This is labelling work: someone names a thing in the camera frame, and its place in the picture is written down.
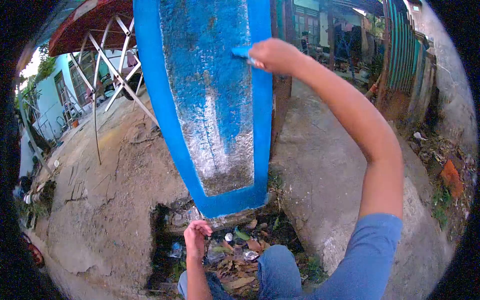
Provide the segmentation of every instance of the corrugated metal fence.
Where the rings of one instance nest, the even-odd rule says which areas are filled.
[[[417,57],[420,49],[420,43],[415,36],[411,16],[405,10],[400,12],[396,4],[397,1],[384,0],[385,18],[389,21],[386,30],[390,34],[386,35],[390,43],[386,50],[384,62],[384,77],[380,82],[382,92],[402,91],[405,94],[410,93],[413,77],[417,67]]]

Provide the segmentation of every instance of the jeans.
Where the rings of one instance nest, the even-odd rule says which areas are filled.
[[[206,273],[208,286],[214,300],[233,299],[223,289],[215,273]],[[302,293],[300,271],[292,252],[282,245],[273,245],[258,259],[259,300],[293,298]],[[178,289],[187,299],[187,271],[180,276]]]

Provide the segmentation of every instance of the blue painted pillar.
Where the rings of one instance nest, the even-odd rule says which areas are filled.
[[[272,75],[231,49],[271,36],[267,0],[134,0],[145,83],[195,204],[216,217],[264,204]]]

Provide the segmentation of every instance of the hand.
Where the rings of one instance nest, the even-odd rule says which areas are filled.
[[[278,38],[255,43],[248,52],[255,59],[256,68],[272,73],[296,76],[301,69],[301,63],[311,59],[302,54],[295,46]]]
[[[212,235],[213,230],[207,221],[192,221],[183,232],[187,248],[187,258],[202,260],[205,255],[205,236]]]

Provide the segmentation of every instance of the roof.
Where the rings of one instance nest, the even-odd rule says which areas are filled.
[[[378,0],[332,0],[332,3],[348,8],[358,8],[377,17],[384,15],[384,6]]]
[[[125,26],[130,25],[133,18],[132,1],[95,0],[86,1],[58,26],[49,42],[48,54],[58,56],[65,53],[78,52],[82,47],[85,33],[91,31],[94,39],[100,43],[104,30],[111,17],[120,15]],[[125,42],[125,34],[117,22],[113,22],[103,49],[121,49]],[[129,46],[136,45],[135,35],[132,35]],[[95,50],[91,42],[87,42],[85,50]]]

